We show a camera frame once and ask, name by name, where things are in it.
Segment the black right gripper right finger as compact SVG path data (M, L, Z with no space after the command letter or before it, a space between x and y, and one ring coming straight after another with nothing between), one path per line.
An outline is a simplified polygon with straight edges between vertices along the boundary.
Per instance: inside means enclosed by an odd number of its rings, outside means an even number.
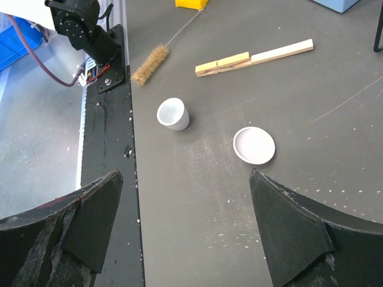
M257 169L249 184L273 286L382 286L382 224L328 207Z

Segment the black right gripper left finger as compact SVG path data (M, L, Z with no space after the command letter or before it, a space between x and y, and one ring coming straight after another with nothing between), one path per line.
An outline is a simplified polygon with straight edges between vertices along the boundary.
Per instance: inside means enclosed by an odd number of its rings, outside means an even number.
M67 195L1 219L1 286L93 286L123 187L115 170Z

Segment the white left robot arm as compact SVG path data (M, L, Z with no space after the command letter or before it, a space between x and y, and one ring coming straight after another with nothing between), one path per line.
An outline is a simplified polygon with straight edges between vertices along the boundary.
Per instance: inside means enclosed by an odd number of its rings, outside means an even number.
M116 8L116 1L1 1L1 13L66 36L98 65L123 58L123 29L111 26Z

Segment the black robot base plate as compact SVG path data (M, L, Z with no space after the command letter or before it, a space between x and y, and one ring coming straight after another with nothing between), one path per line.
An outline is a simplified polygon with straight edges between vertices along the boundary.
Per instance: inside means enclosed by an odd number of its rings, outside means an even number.
M80 225L87 259L97 266L95 286L144 286L145 273L136 174L128 46L121 25L109 30L120 57L87 86L81 184L117 172L86 200Z

